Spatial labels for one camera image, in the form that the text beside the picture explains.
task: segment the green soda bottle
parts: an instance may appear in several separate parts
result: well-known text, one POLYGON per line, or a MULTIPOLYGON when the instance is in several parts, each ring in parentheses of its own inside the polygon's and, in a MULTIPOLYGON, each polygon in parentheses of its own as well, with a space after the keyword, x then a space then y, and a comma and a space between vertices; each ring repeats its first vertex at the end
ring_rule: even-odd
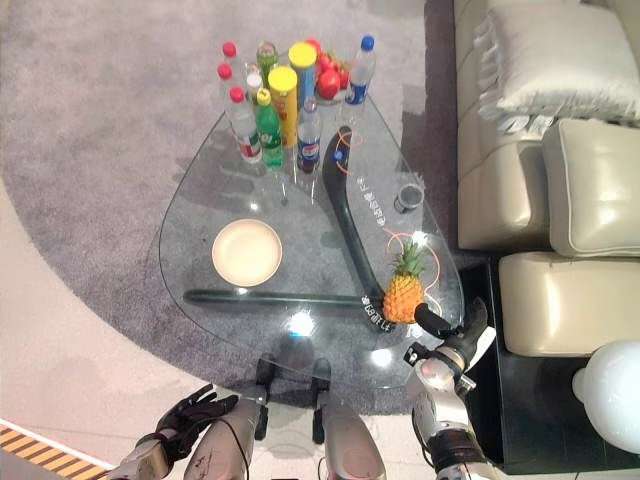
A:
POLYGON ((271 104, 269 90, 259 89, 256 98, 259 105, 256 125, 262 144, 262 159, 267 167, 281 168, 284 162, 284 153, 280 137, 280 117, 271 104))

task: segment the yellow black striped tape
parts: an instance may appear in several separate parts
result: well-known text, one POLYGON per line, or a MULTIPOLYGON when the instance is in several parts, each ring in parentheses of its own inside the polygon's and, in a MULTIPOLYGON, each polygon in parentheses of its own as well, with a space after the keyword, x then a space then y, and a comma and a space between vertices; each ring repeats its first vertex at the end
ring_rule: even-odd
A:
POLYGON ((0 447, 5 452, 69 480, 98 480, 108 473, 105 466, 109 467, 109 465, 105 465, 104 462, 75 452, 57 442, 48 441, 40 435, 28 432, 2 419, 0 419, 0 447))

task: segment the cream sofa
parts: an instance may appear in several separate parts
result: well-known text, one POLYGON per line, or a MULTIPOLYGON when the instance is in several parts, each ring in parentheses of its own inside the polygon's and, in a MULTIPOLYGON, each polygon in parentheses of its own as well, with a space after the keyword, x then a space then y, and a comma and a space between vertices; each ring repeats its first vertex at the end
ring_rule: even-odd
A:
MULTIPOLYGON (((501 135, 479 116, 474 28, 490 8, 524 2, 543 3, 454 2, 458 243, 521 252, 499 268, 510 351, 589 355, 614 340, 640 339, 640 129, 564 119, 544 138, 501 135)), ((640 1, 587 3, 617 13, 640 60, 640 1)))

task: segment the bottle label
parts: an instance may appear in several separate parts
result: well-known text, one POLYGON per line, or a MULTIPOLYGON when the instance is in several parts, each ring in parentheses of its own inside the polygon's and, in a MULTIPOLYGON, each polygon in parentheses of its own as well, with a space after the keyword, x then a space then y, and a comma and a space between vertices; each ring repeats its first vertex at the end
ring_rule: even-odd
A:
POLYGON ((260 143, 264 148, 276 148, 280 146, 280 135, 271 134, 269 132, 260 133, 260 143))
POLYGON ((237 135, 236 141, 238 142, 238 148, 240 153, 245 157, 255 157, 260 153, 260 138, 258 132, 253 132, 252 135, 237 135))
POLYGON ((345 96, 345 101, 351 105, 359 105, 364 102, 367 96, 367 85, 354 85, 349 82, 349 88, 345 96))
POLYGON ((307 143, 298 139, 298 167, 305 172, 315 168, 320 159, 320 139, 307 143))

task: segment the blue bottle cap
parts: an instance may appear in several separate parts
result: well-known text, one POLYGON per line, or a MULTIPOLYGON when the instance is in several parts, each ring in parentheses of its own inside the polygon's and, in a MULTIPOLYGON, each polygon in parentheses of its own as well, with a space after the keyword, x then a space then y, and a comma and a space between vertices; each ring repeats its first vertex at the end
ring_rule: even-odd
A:
POLYGON ((373 50, 373 37, 371 35, 365 35, 364 37, 362 37, 360 48, 365 52, 370 52, 371 50, 373 50))

